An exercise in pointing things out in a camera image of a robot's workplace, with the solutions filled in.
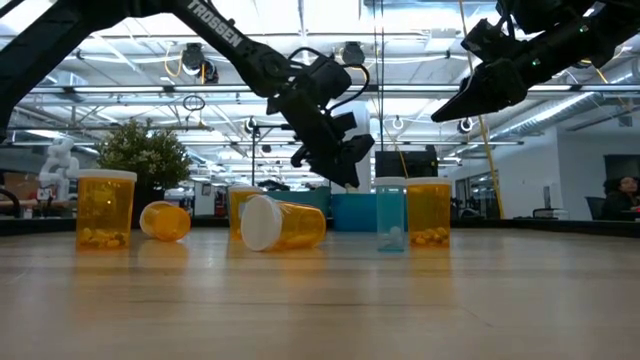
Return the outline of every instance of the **desk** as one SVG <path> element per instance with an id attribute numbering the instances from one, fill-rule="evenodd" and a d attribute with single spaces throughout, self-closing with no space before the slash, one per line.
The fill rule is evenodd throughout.
<path id="1" fill-rule="evenodd" d="M 183 244 L 81 253 L 73 234 L 0 242 L 2 359 L 636 359 L 640 244 L 454 230 L 451 251 L 371 236 L 261 254 Z"/>
<path id="2" fill-rule="evenodd" d="M 36 207 L 39 205 L 46 205 L 46 201 L 43 203 L 38 202 L 38 200 L 19 200 L 18 201 L 20 204 L 20 207 Z M 70 205 L 75 205 L 75 202 L 69 202 L 69 201 L 58 201 L 58 200 L 54 200 L 51 202 L 51 207 L 54 208 L 66 208 L 69 207 Z M 6 200 L 0 200 L 0 208 L 10 208 L 13 207 L 13 202 L 11 201 L 6 201 Z"/>
<path id="3" fill-rule="evenodd" d="M 623 211 L 624 216 L 628 216 L 629 219 L 640 220 L 640 211 Z"/>

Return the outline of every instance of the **robotic arm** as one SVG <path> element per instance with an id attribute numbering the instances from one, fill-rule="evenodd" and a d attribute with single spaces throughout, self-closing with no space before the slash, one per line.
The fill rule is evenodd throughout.
<path id="1" fill-rule="evenodd" d="M 583 17 L 594 0 L 499 0 L 502 20 L 495 26 L 480 21 L 462 46 L 480 58 L 460 91 L 431 118 L 435 122 L 500 111 L 520 103 L 533 85 L 589 59 L 600 68 L 615 48 L 638 33 L 640 3 L 601 0 L 596 14 Z M 531 41 L 515 39 L 513 18 L 526 34 L 542 32 Z M 507 22 L 509 34 L 502 31 Z"/>
<path id="2" fill-rule="evenodd" d="M 249 88 L 268 98 L 267 114 L 282 113 L 303 143 L 294 166 L 306 160 L 311 171 L 332 182 L 359 186 L 355 164 L 374 140 L 366 134 L 343 141 L 356 127 L 353 114 L 333 118 L 326 109 L 351 86 L 344 66 L 317 52 L 310 65 L 288 59 L 244 36 L 206 0 L 112 0 L 107 6 L 58 0 L 0 51 L 0 141 L 13 107 L 91 33 L 127 17 L 160 13 L 173 13 L 229 59 Z"/>

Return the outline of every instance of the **person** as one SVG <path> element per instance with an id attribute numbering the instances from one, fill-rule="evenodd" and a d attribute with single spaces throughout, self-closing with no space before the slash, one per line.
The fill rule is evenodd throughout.
<path id="1" fill-rule="evenodd" d="M 602 206 L 602 219 L 612 221 L 635 221 L 629 211 L 640 208 L 638 199 L 638 180 L 626 176 L 604 182 L 607 198 Z"/>

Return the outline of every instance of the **office chair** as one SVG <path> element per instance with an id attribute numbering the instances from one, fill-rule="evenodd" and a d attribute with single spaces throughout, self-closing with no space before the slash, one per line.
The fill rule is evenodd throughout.
<path id="1" fill-rule="evenodd" d="M 585 199 L 587 200 L 587 205 L 589 205 L 591 219 L 602 220 L 602 207 L 606 199 L 595 196 L 586 196 Z"/>
<path id="2" fill-rule="evenodd" d="M 11 191 L 6 189 L 0 189 L 0 195 L 6 196 L 13 203 L 13 207 L 6 214 L 12 215 L 16 219 L 19 219 L 21 209 L 20 209 L 20 201 L 18 200 L 18 198 Z"/>

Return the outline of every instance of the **white robot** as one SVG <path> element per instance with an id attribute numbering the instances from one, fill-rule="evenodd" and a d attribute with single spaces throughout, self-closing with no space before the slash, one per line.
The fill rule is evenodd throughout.
<path id="1" fill-rule="evenodd" d="M 59 201 L 69 199 L 69 179 L 75 179 L 78 176 L 80 165 L 78 159 L 71 156 L 73 145 L 74 142 L 71 139 L 55 139 L 47 149 L 48 158 L 38 176 L 40 187 L 56 186 L 56 200 Z"/>

